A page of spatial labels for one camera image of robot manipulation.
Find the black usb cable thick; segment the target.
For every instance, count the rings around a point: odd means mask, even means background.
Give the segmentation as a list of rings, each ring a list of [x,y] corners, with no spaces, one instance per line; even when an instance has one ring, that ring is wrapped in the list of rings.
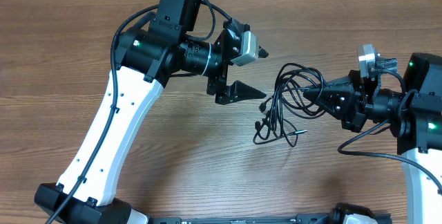
[[[285,117],[288,111],[303,120],[314,120],[325,114],[325,110],[312,107],[323,95],[328,85],[322,73],[312,67],[297,63],[287,63],[279,70],[273,94],[260,104],[263,119],[255,123],[255,144],[267,144],[284,139],[289,146],[295,147],[298,136],[306,133],[297,129]]]

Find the black usb cable thin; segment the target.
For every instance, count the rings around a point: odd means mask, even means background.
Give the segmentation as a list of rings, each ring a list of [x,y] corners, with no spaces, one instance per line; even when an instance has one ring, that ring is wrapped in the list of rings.
[[[259,110],[265,116],[255,122],[254,144],[268,144],[285,140],[290,147],[295,147],[298,136],[306,131],[297,128],[284,117],[284,109],[296,115],[295,110],[305,110],[307,105],[301,99],[303,87],[293,79],[282,79],[277,83],[273,94],[260,104]]]

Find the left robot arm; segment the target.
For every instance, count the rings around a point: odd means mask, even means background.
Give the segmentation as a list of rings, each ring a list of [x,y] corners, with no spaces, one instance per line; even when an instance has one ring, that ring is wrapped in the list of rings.
[[[111,70],[97,114],[78,152],[55,183],[43,183],[35,203],[59,223],[148,223],[149,217],[116,198],[124,161],[149,109],[172,77],[201,75],[217,104],[262,99],[236,81],[228,68],[244,66],[267,52],[248,24],[226,17],[215,42],[192,32],[200,6],[209,0],[160,0],[125,20],[110,48]]]

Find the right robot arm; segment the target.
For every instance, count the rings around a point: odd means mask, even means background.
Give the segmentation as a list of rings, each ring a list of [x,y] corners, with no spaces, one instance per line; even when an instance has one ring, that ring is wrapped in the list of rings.
[[[441,222],[441,57],[412,53],[404,75],[397,60],[359,57],[360,68],[303,96],[360,139],[386,126],[397,139],[407,190],[408,223]]]

